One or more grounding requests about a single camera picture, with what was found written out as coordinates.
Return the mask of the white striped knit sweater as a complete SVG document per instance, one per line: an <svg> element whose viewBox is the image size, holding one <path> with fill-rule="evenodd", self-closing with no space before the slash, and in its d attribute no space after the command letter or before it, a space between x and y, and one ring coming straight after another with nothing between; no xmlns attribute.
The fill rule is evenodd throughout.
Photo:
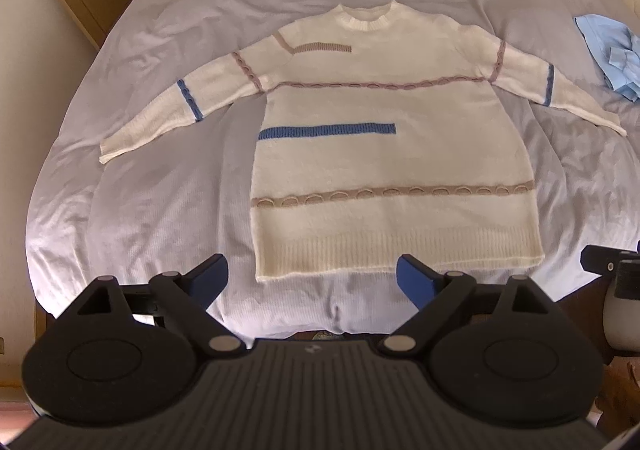
<svg viewBox="0 0 640 450"><path fill-rule="evenodd" d="M527 150L499 91L620 132L550 62L398 2L335 7L207 62L102 140L110 162L237 100L267 99L250 181L259 280L544 259Z"/></svg>

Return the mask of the light blue folded garment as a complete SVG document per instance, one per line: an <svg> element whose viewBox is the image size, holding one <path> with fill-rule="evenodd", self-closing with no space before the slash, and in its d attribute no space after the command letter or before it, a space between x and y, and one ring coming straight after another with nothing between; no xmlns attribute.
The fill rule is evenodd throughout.
<svg viewBox="0 0 640 450"><path fill-rule="evenodd" d="M639 103L639 36L625 24L597 14L574 18L608 88Z"/></svg>

